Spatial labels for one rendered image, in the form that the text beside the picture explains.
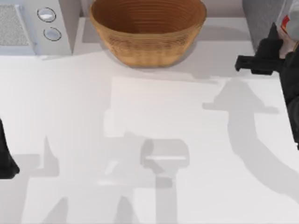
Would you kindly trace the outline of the red and white bottle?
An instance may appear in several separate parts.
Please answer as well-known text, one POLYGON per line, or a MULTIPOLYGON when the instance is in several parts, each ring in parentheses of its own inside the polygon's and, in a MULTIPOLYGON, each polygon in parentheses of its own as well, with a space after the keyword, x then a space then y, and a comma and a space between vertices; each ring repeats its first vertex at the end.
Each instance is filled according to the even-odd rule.
POLYGON ((279 37, 283 40, 280 58, 299 46, 299 0, 284 0, 276 21, 279 37))

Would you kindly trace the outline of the brown woven basket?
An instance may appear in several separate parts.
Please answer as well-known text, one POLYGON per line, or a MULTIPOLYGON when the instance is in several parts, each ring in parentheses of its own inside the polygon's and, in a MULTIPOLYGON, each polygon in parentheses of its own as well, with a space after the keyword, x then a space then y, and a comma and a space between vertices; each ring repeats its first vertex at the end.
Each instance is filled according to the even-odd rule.
POLYGON ((181 59, 207 16, 201 0, 94 0, 90 21, 123 64, 168 67, 181 59))

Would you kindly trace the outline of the pale microwave oven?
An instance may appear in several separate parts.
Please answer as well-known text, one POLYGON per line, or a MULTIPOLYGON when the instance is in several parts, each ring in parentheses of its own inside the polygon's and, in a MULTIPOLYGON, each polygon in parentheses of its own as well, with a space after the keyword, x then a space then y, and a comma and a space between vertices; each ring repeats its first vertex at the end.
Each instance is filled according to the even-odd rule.
POLYGON ((71 55, 81 13, 80 0, 25 0, 25 4, 36 42, 35 56, 71 55), (57 17, 53 22, 43 22, 38 18, 37 10, 44 7, 55 11, 57 17), (52 42, 43 36, 43 30, 50 27, 57 28, 62 33, 59 41, 52 42))

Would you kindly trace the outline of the small round microwave knob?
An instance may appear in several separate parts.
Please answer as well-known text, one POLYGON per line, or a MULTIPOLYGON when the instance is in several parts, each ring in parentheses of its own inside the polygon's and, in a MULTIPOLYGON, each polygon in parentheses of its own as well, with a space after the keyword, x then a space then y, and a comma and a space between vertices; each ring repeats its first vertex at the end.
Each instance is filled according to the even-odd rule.
POLYGON ((52 42, 57 42, 62 38, 62 33, 54 27, 50 27, 43 30, 43 36, 52 42))

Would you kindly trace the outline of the large round microwave knob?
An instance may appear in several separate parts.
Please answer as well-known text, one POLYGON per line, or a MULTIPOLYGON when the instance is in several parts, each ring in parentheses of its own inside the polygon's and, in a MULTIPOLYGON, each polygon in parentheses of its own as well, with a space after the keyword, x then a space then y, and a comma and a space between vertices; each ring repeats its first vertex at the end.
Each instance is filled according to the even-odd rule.
POLYGON ((44 7, 44 8, 38 9, 37 16, 41 21, 47 22, 47 23, 53 22, 57 17, 55 11, 49 7, 44 7))

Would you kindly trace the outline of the microwave door with mesh window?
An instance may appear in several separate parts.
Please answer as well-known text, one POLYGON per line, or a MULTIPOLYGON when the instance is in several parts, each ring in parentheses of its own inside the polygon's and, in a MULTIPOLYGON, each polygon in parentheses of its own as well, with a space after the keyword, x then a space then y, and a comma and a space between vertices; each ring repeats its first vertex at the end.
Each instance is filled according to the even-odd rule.
POLYGON ((25 0, 0 0, 0 56, 32 56, 36 42, 25 0))

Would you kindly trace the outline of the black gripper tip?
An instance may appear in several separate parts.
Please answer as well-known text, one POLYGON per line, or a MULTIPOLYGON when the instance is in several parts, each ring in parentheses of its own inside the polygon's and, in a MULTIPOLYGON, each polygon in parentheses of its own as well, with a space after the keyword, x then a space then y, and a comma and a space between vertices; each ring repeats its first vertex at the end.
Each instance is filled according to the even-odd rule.
POLYGON ((0 119, 0 180, 13 179, 19 173, 20 168, 10 154, 0 119))

